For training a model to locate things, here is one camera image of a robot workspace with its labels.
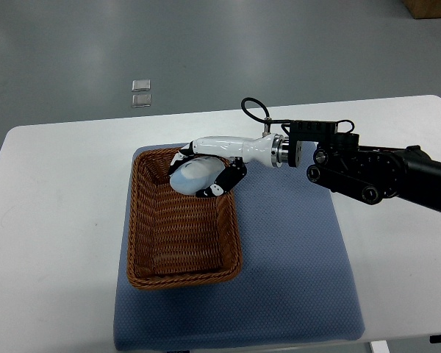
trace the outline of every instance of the robotic hand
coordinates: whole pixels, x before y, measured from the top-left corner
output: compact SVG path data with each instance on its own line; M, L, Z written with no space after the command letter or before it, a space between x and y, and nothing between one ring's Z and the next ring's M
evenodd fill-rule
M256 140L232 136L199 138L181 148L172 159L168 170L170 184L175 191L201 198L223 195L247 174L245 163L258 160L267 167L281 166L279 155L272 151L277 151L283 143L282 135L272 134ZM227 168L222 168L222 163L211 156L231 162Z
M257 103L266 118L247 111L247 101ZM182 165L190 160L194 164L199 154L231 160L229 167L219 169L207 185L195 192L197 197L219 196L231 190L246 175L245 163L251 160L269 167L280 167L282 163L298 167L302 141L313 141L318 145L314 164L307 169L310 182L366 204L397 196L441 212L441 162L431 160L419 146L360 146L359 135L352 133L352 121L272 120L266 106L256 99L245 98L241 105L245 114L265 125L262 138L199 138L180 149L171 162L168 173L173 178ZM351 129L338 132L343 122L350 123ZM281 124L286 137L271 134L271 124Z

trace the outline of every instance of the black robotic finger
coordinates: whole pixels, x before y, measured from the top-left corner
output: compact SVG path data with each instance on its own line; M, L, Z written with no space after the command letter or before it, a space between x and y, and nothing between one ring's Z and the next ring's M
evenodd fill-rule
M196 197L206 198L228 193L247 174L247 167L242 158L235 158L229 167L225 168L208 188L196 192Z
M192 160L195 157L193 151L193 142L191 141L188 145L180 149L173 159L171 160L170 167L168 168L168 175L173 174L176 169L184 165L186 162Z

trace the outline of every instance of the robotic arm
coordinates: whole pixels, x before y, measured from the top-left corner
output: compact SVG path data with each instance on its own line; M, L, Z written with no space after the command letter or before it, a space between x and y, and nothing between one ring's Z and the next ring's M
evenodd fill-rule
M245 108L247 101L257 103L266 118L251 114ZM172 160L170 175L198 154L232 160L209 188L196 193L197 197L219 196L232 189L246 175L245 163L251 160L270 167L281 167L282 163L298 167L302 142L313 141L318 145L314 164L307 169L310 182L366 204L397 196L441 212L441 162L433 161L419 146L360 146L359 135L352 133L352 121L272 120L266 106L253 98L243 99L242 109L265 125L262 138L199 138L180 149ZM338 132L343 122L350 123L351 129ZM286 137L271 134L271 124L281 124Z

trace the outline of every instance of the cardboard box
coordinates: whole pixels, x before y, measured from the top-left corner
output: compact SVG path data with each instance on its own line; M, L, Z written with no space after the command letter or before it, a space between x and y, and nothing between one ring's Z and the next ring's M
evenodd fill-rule
M441 18L441 0L402 0L413 18Z

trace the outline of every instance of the white robotic hand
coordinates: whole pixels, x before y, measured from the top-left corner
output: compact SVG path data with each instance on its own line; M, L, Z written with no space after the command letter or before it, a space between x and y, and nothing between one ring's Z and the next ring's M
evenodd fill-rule
M247 174L245 163L258 160L267 167L280 167L283 140L277 134L258 139L212 136L194 140L171 161L168 170L171 187L184 195L201 198L223 195ZM225 167L216 157L231 162Z

